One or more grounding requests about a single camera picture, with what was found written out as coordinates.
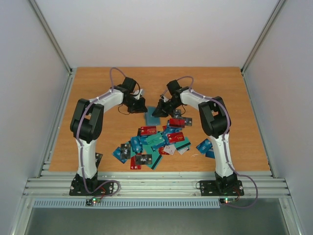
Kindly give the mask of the teal leather card holder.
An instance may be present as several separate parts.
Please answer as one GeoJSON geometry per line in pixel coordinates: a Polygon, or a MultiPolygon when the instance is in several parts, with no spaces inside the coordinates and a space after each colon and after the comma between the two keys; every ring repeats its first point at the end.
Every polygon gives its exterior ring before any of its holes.
{"type": "Polygon", "coordinates": [[[160,118],[154,117],[153,112],[155,111],[154,106],[148,106],[147,112],[144,114],[146,126],[158,126],[160,125],[160,118]]]}

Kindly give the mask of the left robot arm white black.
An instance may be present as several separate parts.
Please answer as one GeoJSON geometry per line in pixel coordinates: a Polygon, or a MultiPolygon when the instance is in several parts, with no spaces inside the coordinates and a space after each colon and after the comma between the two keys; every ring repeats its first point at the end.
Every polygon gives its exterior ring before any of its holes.
{"type": "Polygon", "coordinates": [[[100,187],[107,181],[98,181],[98,166],[102,155],[96,153],[97,139],[101,135],[104,113],[111,108],[125,105],[129,113],[145,113],[145,98],[137,81],[125,77],[122,84],[113,86],[106,93],[87,100],[79,99],[70,123],[70,131],[78,147],[79,166],[71,182],[70,196],[99,195],[100,187]]]}

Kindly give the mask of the black card near right arm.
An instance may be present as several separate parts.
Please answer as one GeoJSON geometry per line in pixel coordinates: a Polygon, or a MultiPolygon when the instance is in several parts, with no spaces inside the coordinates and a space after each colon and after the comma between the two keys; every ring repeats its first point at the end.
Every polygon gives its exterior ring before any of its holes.
{"type": "Polygon", "coordinates": [[[184,120],[185,126],[192,126],[193,124],[193,119],[191,117],[182,117],[184,120]]]}

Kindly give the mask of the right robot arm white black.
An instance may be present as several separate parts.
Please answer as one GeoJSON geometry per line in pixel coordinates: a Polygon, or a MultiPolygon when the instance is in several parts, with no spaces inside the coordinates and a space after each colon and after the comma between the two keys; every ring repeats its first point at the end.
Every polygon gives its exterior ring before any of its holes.
{"type": "Polygon", "coordinates": [[[199,111],[202,129],[213,144],[216,163],[214,188],[218,195],[229,193],[238,178],[231,161],[229,147],[231,120],[223,99],[219,96],[214,98],[204,96],[190,87],[181,87],[177,80],[170,81],[167,90],[171,98],[167,101],[161,98],[153,116],[172,115],[180,105],[189,105],[199,111]]]}

